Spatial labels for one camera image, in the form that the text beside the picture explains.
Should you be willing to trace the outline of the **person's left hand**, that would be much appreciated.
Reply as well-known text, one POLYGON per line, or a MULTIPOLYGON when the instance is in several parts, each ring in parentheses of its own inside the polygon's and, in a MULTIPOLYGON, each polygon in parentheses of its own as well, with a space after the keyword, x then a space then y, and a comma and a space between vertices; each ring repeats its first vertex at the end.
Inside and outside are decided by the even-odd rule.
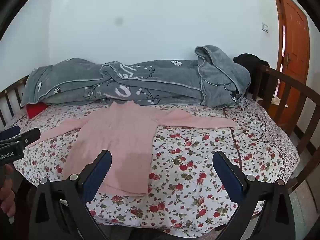
POLYGON ((13 182, 10 175, 14 172, 10 164, 5 165, 6 179, 1 187, 1 210, 9 218, 13 217, 16 211, 15 193, 12 190, 13 182))

